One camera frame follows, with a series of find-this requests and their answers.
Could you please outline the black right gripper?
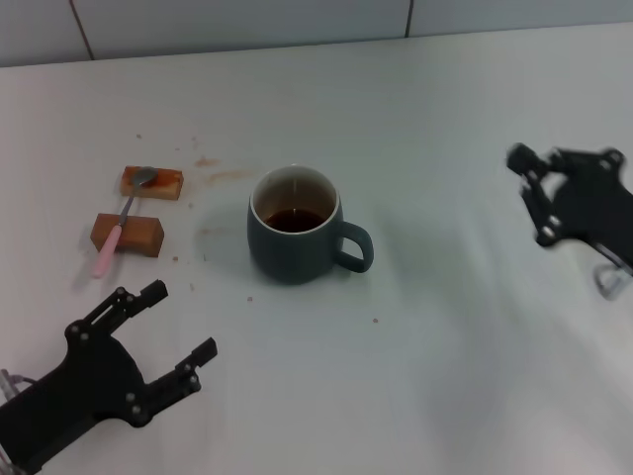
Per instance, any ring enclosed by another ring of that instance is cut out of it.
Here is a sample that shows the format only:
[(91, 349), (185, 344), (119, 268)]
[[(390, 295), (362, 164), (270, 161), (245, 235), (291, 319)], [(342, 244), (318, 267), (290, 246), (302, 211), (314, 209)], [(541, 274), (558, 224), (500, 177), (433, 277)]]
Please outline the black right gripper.
[[(551, 247), (565, 239), (580, 240), (621, 268), (632, 267), (632, 193), (621, 181), (624, 154), (557, 149), (549, 161), (524, 143), (506, 154), (506, 167), (523, 174), (520, 196), (535, 228), (535, 241)], [(542, 186), (548, 174), (563, 183), (549, 198)]]

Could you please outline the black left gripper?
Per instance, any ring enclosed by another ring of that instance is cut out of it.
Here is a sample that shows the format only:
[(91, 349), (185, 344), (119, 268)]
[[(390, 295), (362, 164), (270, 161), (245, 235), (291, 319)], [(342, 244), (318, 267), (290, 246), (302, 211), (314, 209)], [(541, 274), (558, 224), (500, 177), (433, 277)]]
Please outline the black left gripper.
[(1, 407), (1, 459), (35, 474), (102, 421), (134, 428), (202, 389), (196, 369), (218, 355), (209, 337), (174, 369), (145, 383), (123, 346), (111, 336), (127, 320), (168, 296), (155, 280), (134, 295), (118, 287), (85, 318), (65, 330), (62, 362)]

